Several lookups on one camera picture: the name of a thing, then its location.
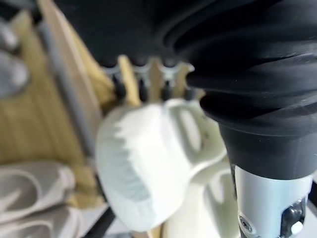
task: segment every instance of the screw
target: screw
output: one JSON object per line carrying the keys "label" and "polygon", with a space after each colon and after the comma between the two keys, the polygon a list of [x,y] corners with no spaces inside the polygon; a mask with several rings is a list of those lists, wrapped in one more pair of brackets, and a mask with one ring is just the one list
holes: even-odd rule
{"label": "screw", "polygon": [[239,216],[239,219],[244,228],[247,229],[249,232],[252,232],[252,227],[250,226],[250,224],[241,216]]}

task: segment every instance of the wooden board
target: wooden board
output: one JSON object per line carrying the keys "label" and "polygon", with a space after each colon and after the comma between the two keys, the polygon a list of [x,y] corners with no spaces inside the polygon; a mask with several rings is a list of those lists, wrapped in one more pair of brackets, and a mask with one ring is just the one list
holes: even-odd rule
{"label": "wooden board", "polygon": [[77,182],[71,203],[78,207],[99,205],[102,197],[85,164],[31,16],[22,12],[11,26],[21,41],[18,56],[26,63],[31,82],[19,95],[0,100],[0,164],[36,160],[65,163],[73,169]]}

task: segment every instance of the white plastic part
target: white plastic part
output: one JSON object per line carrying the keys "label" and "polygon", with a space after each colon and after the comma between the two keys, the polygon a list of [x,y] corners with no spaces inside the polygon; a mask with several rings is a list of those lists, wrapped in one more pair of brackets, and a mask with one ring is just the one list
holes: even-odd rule
{"label": "white plastic part", "polygon": [[299,232],[302,231],[303,227],[304,227],[303,223],[301,223],[301,222],[295,223],[294,225],[292,225],[292,228],[291,228],[292,234],[293,235],[299,234]]}
{"label": "white plastic part", "polygon": [[162,238],[238,238],[237,203],[230,166],[221,161],[199,172]]}
{"label": "white plastic part", "polygon": [[[179,119],[184,110],[200,132],[208,127],[200,133],[200,151],[184,138],[188,134]],[[217,124],[203,115],[198,105],[177,101],[121,107],[102,123],[96,149],[99,177],[112,209],[129,229],[143,232],[164,222],[181,206],[190,179],[225,155]]]}
{"label": "white plastic part", "polygon": [[59,207],[0,226],[0,238],[80,238],[83,216],[72,207]]}
{"label": "white plastic part", "polygon": [[71,170],[56,162],[1,166],[0,223],[60,204],[74,187]]}

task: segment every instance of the wooden surface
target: wooden surface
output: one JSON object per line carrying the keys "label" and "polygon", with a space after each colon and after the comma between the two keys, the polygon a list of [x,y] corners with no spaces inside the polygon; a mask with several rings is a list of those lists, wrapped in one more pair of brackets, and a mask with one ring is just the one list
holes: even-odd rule
{"label": "wooden surface", "polygon": [[90,207],[103,202],[54,83],[49,61],[27,12],[11,26],[21,41],[18,56],[26,63],[31,82],[19,95],[0,100],[0,164],[56,160],[69,165],[76,177],[70,202]]}

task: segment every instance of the black cable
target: black cable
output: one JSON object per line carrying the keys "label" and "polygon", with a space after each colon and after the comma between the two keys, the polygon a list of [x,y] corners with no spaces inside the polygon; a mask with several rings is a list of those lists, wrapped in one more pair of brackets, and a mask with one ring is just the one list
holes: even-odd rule
{"label": "black cable", "polygon": [[96,221],[94,226],[82,238],[103,238],[106,231],[113,223],[115,215],[109,207],[101,217]]}

